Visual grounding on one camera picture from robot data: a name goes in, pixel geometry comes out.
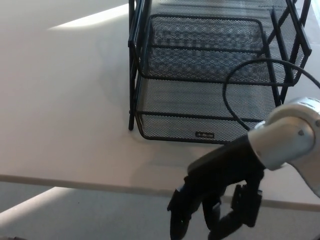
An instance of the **wire mesh basket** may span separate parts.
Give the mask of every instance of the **wire mesh basket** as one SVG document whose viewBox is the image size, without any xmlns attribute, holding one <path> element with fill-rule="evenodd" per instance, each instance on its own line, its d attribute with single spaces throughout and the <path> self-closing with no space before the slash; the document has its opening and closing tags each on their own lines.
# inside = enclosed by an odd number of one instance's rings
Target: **wire mesh basket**
<svg viewBox="0 0 320 240">
<path fill-rule="evenodd" d="M 226 144 L 246 133 L 223 101 L 228 73 L 270 57 L 303 68 L 311 54 L 294 3 L 274 1 L 140 0 L 128 45 L 138 70 L 131 114 L 144 138 Z M 253 128 L 299 78 L 281 64 L 249 64 L 230 79 L 227 98 Z"/>
</svg>

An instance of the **mesh panel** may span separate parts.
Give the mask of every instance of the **mesh panel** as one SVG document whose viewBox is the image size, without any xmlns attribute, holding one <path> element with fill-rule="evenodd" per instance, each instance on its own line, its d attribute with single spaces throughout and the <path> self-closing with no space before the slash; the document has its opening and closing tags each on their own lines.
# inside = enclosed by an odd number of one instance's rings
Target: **mesh panel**
<svg viewBox="0 0 320 240">
<path fill-rule="evenodd" d="M 269 86 L 230 84 L 227 99 L 240 118 L 256 122 L 266 119 L 275 108 Z M 213 132 L 212 140 L 231 141 L 246 132 L 236 121 L 217 120 L 232 119 L 223 102 L 222 84 L 219 83 L 142 78 L 137 111 L 143 133 L 148 137 L 199 141 L 207 137 L 201 138 L 196 133 Z"/>
<path fill-rule="evenodd" d="M 223 82 L 263 49 L 259 23 L 247 20 L 154 16 L 147 42 L 143 74 L 182 81 Z M 256 66 L 243 68 L 239 79 L 268 83 L 268 68 Z"/>
<path fill-rule="evenodd" d="M 241 137 L 247 131 L 236 121 L 139 115 L 142 135 L 159 140 L 227 143 Z M 254 128 L 256 123 L 246 122 Z"/>
</svg>

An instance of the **white desk surface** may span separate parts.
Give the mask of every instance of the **white desk surface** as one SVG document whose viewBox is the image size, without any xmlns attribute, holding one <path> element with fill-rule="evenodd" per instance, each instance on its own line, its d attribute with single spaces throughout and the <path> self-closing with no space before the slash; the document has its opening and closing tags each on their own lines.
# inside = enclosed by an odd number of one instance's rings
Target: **white desk surface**
<svg viewBox="0 0 320 240">
<path fill-rule="evenodd" d="M 150 141 L 128 130 L 128 16 L 79 28 L 52 27 L 122 1 L 2 0 L 0 181 L 169 196 L 186 167 L 217 146 Z M 315 15 L 305 67 L 320 80 Z M 320 98 L 308 80 L 287 99 Z M 265 203 L 320 210 L 290 166 L 266 172 Z M 226 195 L 232 195 L 232 187 Z"/>
</svg>

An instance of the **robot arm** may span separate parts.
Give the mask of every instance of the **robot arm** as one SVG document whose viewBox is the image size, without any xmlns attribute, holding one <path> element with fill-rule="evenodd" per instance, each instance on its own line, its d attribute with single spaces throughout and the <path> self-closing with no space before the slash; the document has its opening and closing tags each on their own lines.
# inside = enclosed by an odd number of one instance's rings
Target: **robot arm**
<svg viewBox="0 0 320 240">
<path fill-rule="evenodd" d="M 276 170 L 284 163 L 294 166 L 320 196 L 320 175 L 315 170 L 320 169 L 319 137 L 320 101 L 304 97 L 277 107 L 247 135 L 193 162 L 168 206 L 171 239 L 184 237 L 201 203 L 212 240 L 225 238 L 242 224 L 253 227 L 262 200 L 259 184 L 264 169 Z M 246 185 L 236 187 L 233 211 L 220 218 L 220 197 L 227 186 L 241 181 Z"/>
</svg>

